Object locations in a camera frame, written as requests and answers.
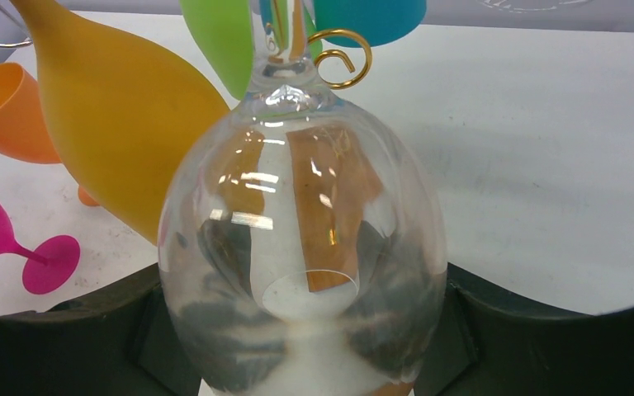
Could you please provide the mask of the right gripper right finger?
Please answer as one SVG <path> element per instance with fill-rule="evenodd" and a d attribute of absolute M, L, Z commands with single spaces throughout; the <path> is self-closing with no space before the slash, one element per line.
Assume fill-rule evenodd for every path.
<path fill-rule="evenodd" d="M 634 307 L 598 316 L 449 266 L 418 395 L 634 395 Z"/>

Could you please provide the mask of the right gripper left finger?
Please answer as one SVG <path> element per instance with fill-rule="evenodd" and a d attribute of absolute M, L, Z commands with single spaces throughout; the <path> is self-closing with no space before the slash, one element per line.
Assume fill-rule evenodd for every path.
<path fill-rule="evenodd" d="M 196 395 L 149 266 L 43 313 L 0 316 L 0 395 Z"/>

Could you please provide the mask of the pink wine glass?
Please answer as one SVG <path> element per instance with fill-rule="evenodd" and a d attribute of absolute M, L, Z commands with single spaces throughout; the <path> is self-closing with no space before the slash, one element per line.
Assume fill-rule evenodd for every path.
<path fill-rule="evenodd" d="M 76 238 L 57 235 L 36 249 L 23 247 L 15 238 L 12 221 L 0 204 L 0 255 L 14 254 L 26 259 L 21 274 L 24 288 L 34 295 L 57 290 L 75 272 L 81 258 Z"/>

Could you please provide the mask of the clear wine glass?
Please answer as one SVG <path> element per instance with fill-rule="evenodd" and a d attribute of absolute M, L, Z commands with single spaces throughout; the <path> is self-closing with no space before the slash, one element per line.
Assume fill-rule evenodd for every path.
<path fill-rule="evenodd" d="M 408 395 L 442 311 L 430 181 L 321 79 L 300 1 L 252 1 L 244 97 L 193 145 L 158 232 L 163 294 L 216 395 Z"/>

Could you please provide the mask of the yellow wine glass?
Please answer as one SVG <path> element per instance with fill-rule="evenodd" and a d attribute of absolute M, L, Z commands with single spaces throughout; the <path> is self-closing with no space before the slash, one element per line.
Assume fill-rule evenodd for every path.
<path fill-rule="evenodd" d="M 33 40 L 45 124 L 76 182 L 151 243 L 179 163 L 228 113 L 169 49 L 56 1 L 14 4 Z"/>

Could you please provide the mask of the green wine glass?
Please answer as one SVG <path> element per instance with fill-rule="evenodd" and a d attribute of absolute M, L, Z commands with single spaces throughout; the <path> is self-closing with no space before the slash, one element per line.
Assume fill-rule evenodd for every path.
<path fill-rule="evenodd" d="M 330 90 L 309 44 L 316 32 L 302 1 L 182 1 L 197 46 L 240 101 L 315 106 Z"/>

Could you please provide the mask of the blue wine glass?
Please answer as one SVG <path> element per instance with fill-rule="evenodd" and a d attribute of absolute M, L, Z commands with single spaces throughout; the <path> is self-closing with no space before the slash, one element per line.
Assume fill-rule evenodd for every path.
<path fill-rule="evenodd" d="M 424 19 L 425 0 L 314 1 L 314 29 L 354 31 L 371 46 L 385 45 L 409 34 Z"/>

